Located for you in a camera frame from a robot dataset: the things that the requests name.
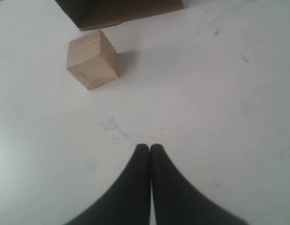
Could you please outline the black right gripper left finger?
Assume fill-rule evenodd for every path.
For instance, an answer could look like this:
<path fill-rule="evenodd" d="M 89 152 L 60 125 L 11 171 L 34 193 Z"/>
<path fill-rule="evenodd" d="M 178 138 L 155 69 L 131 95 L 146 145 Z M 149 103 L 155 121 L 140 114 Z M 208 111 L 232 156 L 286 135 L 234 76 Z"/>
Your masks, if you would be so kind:
<path fill-rule="evenodd" d="M 148 225 L 151 213 L 150 151 L 138 144 L 123 172 L 68 225 Z"/>

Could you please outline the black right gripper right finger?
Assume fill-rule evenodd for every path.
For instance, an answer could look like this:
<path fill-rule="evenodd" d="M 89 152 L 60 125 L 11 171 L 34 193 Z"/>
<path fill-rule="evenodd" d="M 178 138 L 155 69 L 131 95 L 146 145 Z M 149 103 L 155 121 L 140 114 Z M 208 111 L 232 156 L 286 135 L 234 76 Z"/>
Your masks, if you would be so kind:
<path fill-rule="evenodd" d="M 200 193 L 176 168 L 164 147 L 150 147 L 153 204 L 158 225 L 245 225 Z"/>

